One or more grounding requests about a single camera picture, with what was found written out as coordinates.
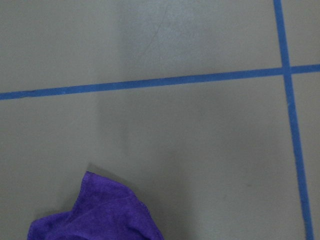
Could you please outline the purple microfiber cloth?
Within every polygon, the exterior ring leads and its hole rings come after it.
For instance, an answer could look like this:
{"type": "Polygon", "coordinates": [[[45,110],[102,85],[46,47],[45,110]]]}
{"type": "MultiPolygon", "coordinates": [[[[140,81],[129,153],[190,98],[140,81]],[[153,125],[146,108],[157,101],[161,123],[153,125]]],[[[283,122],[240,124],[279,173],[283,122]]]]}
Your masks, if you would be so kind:
{"type": "Polygon", "coordinates": [[[127,186],[87,171],[70,211],[33,221],[29,240],[162,240],[146,205],[127,186]]]}

